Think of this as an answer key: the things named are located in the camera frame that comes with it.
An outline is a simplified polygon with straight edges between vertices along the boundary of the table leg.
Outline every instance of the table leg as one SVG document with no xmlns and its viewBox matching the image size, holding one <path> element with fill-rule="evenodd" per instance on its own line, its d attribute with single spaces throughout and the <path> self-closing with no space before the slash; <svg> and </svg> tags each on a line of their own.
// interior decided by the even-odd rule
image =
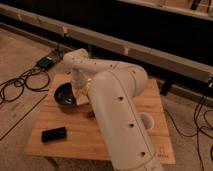
<svg viewBox="0 0 213 171">
<path fill-rule="evenodd" d="M 44 157 L 44 158 L 55 168 L 55 171 L 58 170 L 59 166 L 52 157 Z"/>
</svg>

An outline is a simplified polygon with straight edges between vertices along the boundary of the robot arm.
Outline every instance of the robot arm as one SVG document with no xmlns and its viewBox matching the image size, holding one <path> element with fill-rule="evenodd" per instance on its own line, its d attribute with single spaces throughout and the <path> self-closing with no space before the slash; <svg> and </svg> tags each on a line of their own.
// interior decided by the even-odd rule
<svg viewBox="0 0 213 171">
<path fill-rule="evenodd" d="M 65 54 L 63 60 L 75 71 L 95 74 L 88 95 L 115 170 L 163 170 L 132 101 L 146 86 L 144 69 L 87 57 L 87 52 L 80 49 Z"/>
</svg>

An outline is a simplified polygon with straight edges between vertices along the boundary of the black remote control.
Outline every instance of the black remote control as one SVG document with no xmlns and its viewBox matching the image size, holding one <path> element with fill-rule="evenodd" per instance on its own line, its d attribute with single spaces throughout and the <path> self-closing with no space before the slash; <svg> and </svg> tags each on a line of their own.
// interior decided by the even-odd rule
<svg viewBox="0 0 213 171">
<path fill-rule="evenodd" d="M 42 131 L 41 141 L 43 143 L 58 140 L 67 137 L 67 131 L 65 127 L 60 127 L 56 129 L 50 129 Z"/>
</svg>

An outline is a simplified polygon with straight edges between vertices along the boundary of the cable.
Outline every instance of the cable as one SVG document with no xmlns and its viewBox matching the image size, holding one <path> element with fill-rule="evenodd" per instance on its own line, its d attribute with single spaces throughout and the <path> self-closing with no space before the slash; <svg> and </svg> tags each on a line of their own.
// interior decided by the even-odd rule
<svg viewBox="0 0 213 171">
<path fill-rule="evenodd" d="M 180 129 L 177 127 L 177 125 L 176 125 L 176 123 L 175 123 L 175 121 L 174 121 L 174 118 L 172 117 L 172 115 L 170 114 L 170 112 L 169 112 L 167 109 L 164 109 L 164 110 L 166 111 L 166 113 L 167 113 L 168 116 L 170 117 L 170 119 L 171 119 L 171 121 L 172 121 L 172 123 L 173 123 L 173 125 L 174 125 L 174 127 L 175 127 L 175 129 L 176 129 L 176 131 L 177 131 L 180 135 L 182 135 L 182 136 L 184 136 L 184 137 L 194 137 L 194 136 L 197 135 L 197 133 L 193 133 L 193 134 L 191 134 L 191 135 L 186 135 L 185 133 L 183 133 L 182 131 L 180 131 Z"/>
<path fill-rule="evenodd" d="M 211 129 L 213 129 L 213 125 L 211 125 L 211 124 L 209 123 L 209 121 L 207 120 L 207 117 L 206 117 L 206 115 L 207 115 L 209 112 L 213 112 L 213 110 L 207 110 L 207 111 L 205 111 L 204 114 L 203 114 L 203 118 L 204 118 L 206 124 L 207 124 Z"/>
<path fill-rule="evenodd" d="M 37 76 L 42 73 L 46 76 L 47 82 L 41 87 L 37 88 L 30 87 L 28 83 L 29 79 L 32 78 L 33 76 Z M 24 73 L 22 73 L 19 77 L 10 79 L 0 84 L 0 105 L 3 104 L 4 102 L 13 102 L 17 100 L 24 93 L 25 88 L 34 92 L 48 91 L 45 88 L 49 85 L 49 83 L 50 83 L 50 76 L 45 70 L 38 67 L 29 69 Z M 21 89 L 20 92 L 12 99 L 8 99 L 6 95 L 6 89 L 10 86 L 14 86 L 15 88 Z"/>
<path fill-rule="evenodd" d="M 194 124 L 196 126 L 196 133 L 192 134 L 192 135 L 186 135 L 185 133 L 183 133 L 182 131 L 179 130 L 179 128 L 177 127 L 174 118 L 172 117 L 172 115 L 170 114 L 170 112 L 167 109 L 164 109 L 166 111 L 166 113 L 168 114 L 169 118 L 171 119 L 176 131 L 184 136 L 184 137 L 194 137 L 196 136 L 196 143 L 197 143 L 197 153 L 198 153 L 198 157 L 200 160 L 200 166 L 201 166 L 201 170 L 204 171 L 204 164 L 203 164 L 203 160 L 202 160 L 202 156 L 201 156 L 201 152 L 200 152 L 200 142 L 199 142 L 199 133 L 202 133 L 203 135 L 207 136 L 210 139 L 213 139 L 213 136 L 211 136 L 210 134 L 208 134 L 205 130 L 207 131 L 213 131 L 213 126 L 210 124 L 210 122 L 208 121 L 206 115 L 209 112 L 213 112 L 213 110 L 206 110 L 203 114 L 203 118 L 205 121 L 205 125 L 199 126 L 199 117 L 201 116 L 201 110 L 203 105 L 205 104 L 206 100 L 207 100 L 207 95 L 208 95 L 208 90 L 212 88 L 212 80 L 208 83 L 208 87 L 206 89 L 206 91 L 204 91 L 203 95 L 201 96 L 199 102 L 196 105 L 196 108 L 194 110 L 194 114 L 193 114 L 193 119 L 194 119 Z M 211 160 L 213 161 L 213 146 L 210 149 L 210 157 Z"/>
<path fill-rule="evenodd" d="M 199 144 L 199 130 L 197 129 L 197 153 L 198 153 L 198 157 L 199 157 L 199 160 L 200 160 L 200 167 L 201 167 L 201 170 L 204 171 L 204 166 L 203 166 L 203 159 L 202 159 L 202 156 L 200 154 L 200 144 Z"/>
<path fill-rule="evenodd" d="M 213 162 L 213 145 L 212 145 L 212 147 L 210 149 L 210 156 L 211 156 L 211 159 L 212 159 L 212 162 Z"/>
<path fill-rule="evenodd" d="M 16 123 L 15 125 L 13 125 L 3 136 L 1 136 L 0 141 L 2 141 L 33 109 L 35 109 L 36 106 L 39 105 L 39 103 L 41 103 L 45 97 L 47 96 L 47 94 L 45 94 L 35 105 L 32 106 L 32 108 L 30 108 L 29 111 L 27 111 L 24 116 L 22 116 Z"/>
</svg>

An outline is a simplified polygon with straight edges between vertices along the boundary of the wooden table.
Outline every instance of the wooden table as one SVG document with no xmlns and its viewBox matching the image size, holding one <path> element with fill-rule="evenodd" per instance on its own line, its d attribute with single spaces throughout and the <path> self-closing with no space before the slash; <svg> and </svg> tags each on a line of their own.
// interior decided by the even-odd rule
<svg viewBox="0 0 213 171">
<path fill-rule="evenodd" d="M 68 75 L 56 75 L 43 107 L 37 116 L 25 152 L 28 155 L 75 159 L 110 160 L 95 117 L 90 118 L 91 106 L 59 107 L 54 100 L 56 88 L 69 82 Z M 148 131 L 160 161 L 174 164 L 174 152 L 165 120 L 156 80 L 150 79 L 146 90 L 134 98 L 139 112 L 153 116 L 155 126 Z M 67 138 L 43 144 L 41 132 L 65 126 Z"/>
</svg>

